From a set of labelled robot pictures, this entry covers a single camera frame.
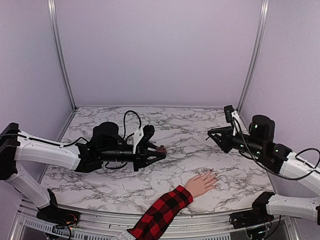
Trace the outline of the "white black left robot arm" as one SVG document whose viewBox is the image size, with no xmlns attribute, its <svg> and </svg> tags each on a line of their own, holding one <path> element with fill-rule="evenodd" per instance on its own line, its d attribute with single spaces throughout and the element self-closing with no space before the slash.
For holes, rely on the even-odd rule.
<svg viewBox="0 0 320 240">
<path fill-rule="evenodd" d="M 55 203 L 54 194 L 40 184 L 23 168 L 21 162 L 35 162 L 63 167 L 79 173 L 91 173 L 106 168 L 107 163 L 132 163 L 133 170 L 145 168 L 167 156 L 166 148 L 150 142 L 155 133 L 153 125 L 138 128 L 132 143 L 119 135 L 114 122 L 103 122 L 93 128 L 86 143 L 49 141 L 36 138 L 10 123 L 0 134 L 0 179 L 12 185 L 31 200 L 53 223 L 63 219 L 63 211 Z"/>
</svg>

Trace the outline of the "person's bare hand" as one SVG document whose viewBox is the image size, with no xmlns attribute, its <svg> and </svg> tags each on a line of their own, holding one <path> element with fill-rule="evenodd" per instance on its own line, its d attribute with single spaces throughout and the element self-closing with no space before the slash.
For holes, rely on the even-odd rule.
<svg viewBox="0 0 320 240">
<path fill-rule="evenodd" d="M 208 171 L 205 174 L 199 174 L 189 179 L 184 188 L 192 195 L 193 198 L 197 198 L 208 191 L 215 189 L 217 182 L 217 174 L 212 171 Z"/>
</svg>

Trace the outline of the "red glitter nail polish bottle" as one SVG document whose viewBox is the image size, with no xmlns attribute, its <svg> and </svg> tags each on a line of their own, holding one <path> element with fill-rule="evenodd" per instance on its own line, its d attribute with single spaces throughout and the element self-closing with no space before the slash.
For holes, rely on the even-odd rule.
<svg viewBox="0 0 320 240">
<path fill-rule="evenodd" d="M 156 152 L 159 154 L 166 154 L 167 153 L 167 149 L 164 145 L 158 146 L 156 148 Z"/>
</svg>

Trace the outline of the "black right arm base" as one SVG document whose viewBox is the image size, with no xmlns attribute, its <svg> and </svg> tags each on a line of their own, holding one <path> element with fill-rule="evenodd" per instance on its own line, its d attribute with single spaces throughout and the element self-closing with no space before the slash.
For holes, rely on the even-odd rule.
<svg viewBox="0 0 320 240">
<path fill-rule="evenodd" d="M 229 217 L 229 223 L 234 229 L 240 229 L 273 221 L 274 216 L 267 213 L 267 204 L 274 195 L 274 192 L 263 192 L 253 201 L 251 210 L 232 213 Z"/>
</svg>

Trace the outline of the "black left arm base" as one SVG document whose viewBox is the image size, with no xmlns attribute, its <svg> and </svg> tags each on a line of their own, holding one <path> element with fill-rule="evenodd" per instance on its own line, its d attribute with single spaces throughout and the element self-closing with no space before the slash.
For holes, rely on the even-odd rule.
<svg viewBox="0 0 320 240">
<path fill-rule="evenodd" d="M 76 227 L 79 223 L 80 213 L 78 211 L 69 210 L 58 207 L 55 194 L 48 189 L 49 205 L 44 208 L 38 208 L 36 217 L 40 220 L 58 224 L 60 226 Z"/>
</svg>

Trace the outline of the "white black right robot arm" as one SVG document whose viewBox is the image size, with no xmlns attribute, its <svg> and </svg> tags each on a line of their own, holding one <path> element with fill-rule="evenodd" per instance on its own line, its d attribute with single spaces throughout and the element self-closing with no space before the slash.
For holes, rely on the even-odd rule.
<svg viewBox="0 0 320 240">
<path fill-rule="evenodd" d="M 247 153 L 262 169 L 279 178 L 296 181 L 315 194 L 320 193 L 320 168 L 300 158 L 291 148 L 274 142 L 275 122 L 265 115 L 254 115 L 249 133 L 244 134 L 232 112 L 226 117 L 231 125 L 210 129 L 207 135 L 224 153 L 232 149 Z M 263 192 L 247 214 L 252 224 L 274 215 L 290 216 L 320 222 L 320 198 L 288 197 Z"/>
</svg>

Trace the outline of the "red black plaid sleeve forearm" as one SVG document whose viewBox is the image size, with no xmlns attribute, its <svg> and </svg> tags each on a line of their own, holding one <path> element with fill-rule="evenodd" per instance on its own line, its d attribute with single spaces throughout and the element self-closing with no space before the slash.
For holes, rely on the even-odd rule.
<svg viewBox="0 0 320 240">
<path fill-rule="evenodd" d="M 175 216 L 192 202 L 192 195 L 179 185 L 158 198 L 135 226 L 127 231 L 137 240 L 158 240 Z"/>
</svg>

